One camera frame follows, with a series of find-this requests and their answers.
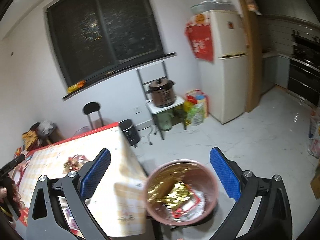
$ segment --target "black stool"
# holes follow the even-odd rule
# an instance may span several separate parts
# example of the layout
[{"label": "black stool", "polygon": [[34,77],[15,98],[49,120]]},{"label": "black stool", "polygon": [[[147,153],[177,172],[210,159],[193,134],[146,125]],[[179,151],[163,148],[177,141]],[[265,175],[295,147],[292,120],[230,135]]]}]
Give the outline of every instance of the black stool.
[{"label": "black stool", "polygon": [[99,118],[100,118],[100,121],[101,121],[101,125],[104,126],[103,119],[102,119],[102,116],[101,116],[101,113],[100,113],[100,104],[99,103],[97,103],[97,102],[87,103],[83,107],[82,111],[88,117],[89,123],[90,123],[90,126],[91,126],[92,130],[93,130],[93,124],[92,124],[92,121],[91,121],[91,118],[90,118],[89,114],[91,114],[93,112],[98,112],[98,115],[99,115]]}]

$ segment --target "hand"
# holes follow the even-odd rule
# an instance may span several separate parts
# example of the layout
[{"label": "hand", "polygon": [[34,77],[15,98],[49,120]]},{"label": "hand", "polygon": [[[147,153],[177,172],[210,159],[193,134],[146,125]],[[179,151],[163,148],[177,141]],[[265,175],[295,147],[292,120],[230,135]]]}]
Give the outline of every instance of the hand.
[{"label": "hand", "polygon": [[[13,188],[13,201],[18,203],[18,206],[20,209],[25,209],[26,206],[25,204],[20,201],[21,200],[21,195],[18,193],[19,192],[19,187],[15,184],[15,181],[12,180],[12,188]],[[0,202],[4,203],[4,198],[7,197],[7,189],[5,187],[0,187]]]}]

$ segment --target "screw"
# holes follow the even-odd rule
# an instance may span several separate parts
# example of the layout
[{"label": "screw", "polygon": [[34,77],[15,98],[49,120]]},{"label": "screw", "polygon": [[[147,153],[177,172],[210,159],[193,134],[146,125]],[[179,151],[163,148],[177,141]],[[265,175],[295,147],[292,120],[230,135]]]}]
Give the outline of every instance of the screw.
[{"label": "screw", "polygon": [[45,178],[46,178],[46,175],[41,175],[41,176],[39,177],[39,181],[44,181]]},{"label": "screw", "polygon": [[73,178],[73,177],[75,177],[76,175],[77,175],[76,171],[70,171],[70,172],[68,173],[68,177],[69,177],[69,178]]},{"label": "screw", "polygon": [[281,181],[281,177],[280,177],[280,175],[275,175],[275,177],[274,177],[274,178],[275,178],[275,180],[276,180],[276,181]]},{"label": "screw", "polygon": [[244,175],[245,175],[247,178],[250,178],[250,177],[252,177],[252,171],[245,171],[245,172],[244,172]]}]

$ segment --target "checkered tablecloth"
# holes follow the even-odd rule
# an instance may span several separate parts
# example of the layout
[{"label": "checkered tablecloth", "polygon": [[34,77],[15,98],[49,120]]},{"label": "checkered tablecloth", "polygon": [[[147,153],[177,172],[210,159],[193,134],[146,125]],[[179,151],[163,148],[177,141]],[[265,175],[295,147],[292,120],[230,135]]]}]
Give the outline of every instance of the checkered tablecloth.
[{"label": "checkered tablecloth", "polygon": [[41,175],[45,174],[49,179],[64,177],[63,164],[68,157],[81,154],[91,161],[102,148],[111,152],[111,163],[88,208],[108,236],[144,233],[143,185],[146,176],[117,123],[27,155],[28,166],[19,183],[19,193],[27,207],[22,211],[21,222],[27,224],[32,194]]}]

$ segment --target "white tile floor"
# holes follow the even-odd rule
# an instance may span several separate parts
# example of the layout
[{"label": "white tile floor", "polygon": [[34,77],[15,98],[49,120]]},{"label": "white tile floor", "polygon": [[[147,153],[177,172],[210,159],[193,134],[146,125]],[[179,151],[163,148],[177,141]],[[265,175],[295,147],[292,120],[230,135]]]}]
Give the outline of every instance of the white tile floor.
[{"label": "white tile floor", "polygon": [[[320,204],[310,188],[318,162],[307,153],[310,112],[308,106],[274,88],[262,97],[256,109],[225,125],[212,117],[199,126],[188,126],[186,131],[182,124],[178,124],[165,133],[164,141],[159,134],[152,134],[151,146],[146,136],[149,132],[147,129],[141,132],[141,142],[133,150],[148,172],[175,159],[193,159],[207,165],[214,172],[209,163],[209,152],[218,146],[229,160],[236,161],[243,170],[253,171],[256,176],[271,178],[274,174],[281,175],[291,205],[295,239]],[[210,239],[234,204],[220,182],[218,202],[217,213],[212,221],[172,234],[164,227],[165,239]],[[259,202],[256,198],[239,235],[248,231]]]}]

